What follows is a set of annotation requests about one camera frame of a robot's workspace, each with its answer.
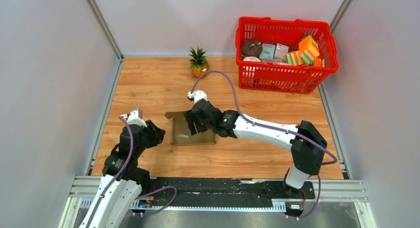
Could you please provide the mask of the brown cardboard box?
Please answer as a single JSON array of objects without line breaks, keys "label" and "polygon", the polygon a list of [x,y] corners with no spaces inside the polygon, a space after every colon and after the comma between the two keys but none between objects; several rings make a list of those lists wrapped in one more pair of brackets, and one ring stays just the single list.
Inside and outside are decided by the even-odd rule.
[{"label": "brown cardboard box", "polygon": [[176,136],[178,133],[190,133],[184,117],[184,112],[166,112],[164,116],[171,120],[170,142],[172,146],[211,145],[217,142],[216,135],[210,130],[204,133],[196,133],[190,139],[178,138]]}]

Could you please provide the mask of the small white paper packet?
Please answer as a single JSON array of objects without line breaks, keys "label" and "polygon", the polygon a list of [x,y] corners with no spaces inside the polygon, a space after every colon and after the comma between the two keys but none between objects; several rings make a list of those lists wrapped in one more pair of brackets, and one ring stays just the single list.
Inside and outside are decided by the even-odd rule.
[{"label": "small white paper packet", "polygon": [[178,133],[178,134],[176,134],[176,136],[178,138],[182,138],[182,139],[190,139],[192,137],[192,135],[190,133],[187,133],[187,132]]}]

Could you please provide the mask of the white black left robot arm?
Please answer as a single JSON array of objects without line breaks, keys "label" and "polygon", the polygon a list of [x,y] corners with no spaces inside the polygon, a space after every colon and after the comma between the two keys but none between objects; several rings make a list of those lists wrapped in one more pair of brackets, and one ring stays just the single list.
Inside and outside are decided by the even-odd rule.
[{"label": "white black left robot arm", "polygon": [[150,173],[138,167],[138,158],[148,148],[163,142],[165,130],[151,120],[125,126],[105,160],[98,190],[80,224],[82,228],[117,228],[137,196],[151,190]]}]

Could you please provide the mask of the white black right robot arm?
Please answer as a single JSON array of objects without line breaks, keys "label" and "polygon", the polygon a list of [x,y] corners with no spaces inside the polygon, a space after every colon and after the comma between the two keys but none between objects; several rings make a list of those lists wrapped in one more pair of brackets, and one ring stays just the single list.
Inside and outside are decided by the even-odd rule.
[{"label": "white black right robot arm", "polygon": [[222,112],[205,99],[194,103],[184,117],[192,135],[210,130],[221,137],[253,139],[289,151],[293,165],[285,175],[282,190],[290,198],[302,192],[309,177],[319,174],[327,142],[308,121],[298,125],[263,121],[239,111]]}]

